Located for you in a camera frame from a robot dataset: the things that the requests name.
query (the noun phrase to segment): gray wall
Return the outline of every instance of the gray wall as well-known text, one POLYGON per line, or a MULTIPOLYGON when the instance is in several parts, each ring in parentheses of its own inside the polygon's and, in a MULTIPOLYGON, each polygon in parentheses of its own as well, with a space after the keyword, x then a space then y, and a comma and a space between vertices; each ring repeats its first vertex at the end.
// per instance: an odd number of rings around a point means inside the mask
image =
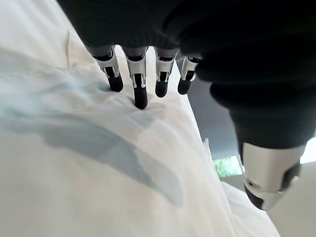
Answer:
POLYGON ((201 138, 209 139, 212 159, 237 155, 237 139, 228 110, 216 103, 209 88, 209 82, 196 79, 188 93, 201 138))

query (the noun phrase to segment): white bed sheet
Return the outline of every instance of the white bed sheet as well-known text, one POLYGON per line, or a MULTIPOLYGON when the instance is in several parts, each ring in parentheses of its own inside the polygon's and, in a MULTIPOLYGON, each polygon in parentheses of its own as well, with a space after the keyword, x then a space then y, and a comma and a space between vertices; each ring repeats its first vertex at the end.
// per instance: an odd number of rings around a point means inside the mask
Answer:
POLYGON ((157 98, 149 49, 140 111, 119 47, 115 93, 55 1, 0 3, 1 236, 278 236, 230 206, 176 66, 157 98))

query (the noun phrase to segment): robotic arm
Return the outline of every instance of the robotic arm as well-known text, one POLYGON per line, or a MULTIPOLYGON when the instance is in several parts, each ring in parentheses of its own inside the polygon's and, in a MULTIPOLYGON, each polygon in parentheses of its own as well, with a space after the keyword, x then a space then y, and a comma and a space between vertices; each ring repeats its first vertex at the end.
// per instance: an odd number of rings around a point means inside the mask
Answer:
POLYGON ((302 1, 58 0, 113 91, 123 83, 113 46, 122 46, 135 106, 147 106, 146 50, 156 51, 156 95, 167 93, 179 51, 178 91, 196 74, 234 122, 246 193, 271 208, 298 179, 316 127, 313 6, 302 1))

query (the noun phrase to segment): black fingertip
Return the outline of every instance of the black fingertip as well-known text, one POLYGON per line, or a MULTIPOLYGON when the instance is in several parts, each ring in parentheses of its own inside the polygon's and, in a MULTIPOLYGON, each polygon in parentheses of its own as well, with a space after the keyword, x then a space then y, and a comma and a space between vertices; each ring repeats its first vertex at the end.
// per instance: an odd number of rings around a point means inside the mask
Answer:
POLYGON ((123 89, 123 81, 120 75, 117 78, 110 77, 109 84, 112 91, 120 92, 123 89))
POLYGON ((164 81, 156 81, 156 95, 160 98, 162 98, 163 96, 165 96, 167 94, 167 90, 168 90, 168 83, 164 82, 164 81))
POLYGON ((142 110, 147 106, 147 91, 144 88, 134 88, 135 106, 142 110))
POLYGON ((258 209, 262 210, 262 205, 263 205, 263 200, 257 196, 255 196, 254 194, 252 194, 251 191, 248 190, 248 188, 246 188, 246 186, 244 185, 246 194, 249 198, 249 200, 252 202, 252 204, 257 207, 258 209))
POLYGON ((178 92, 181 95, 185 95, 189 92, 190 87, 191 87, 191 81, 189 80, 182 80, 180 79, 179 85, 178 85, 178 92))

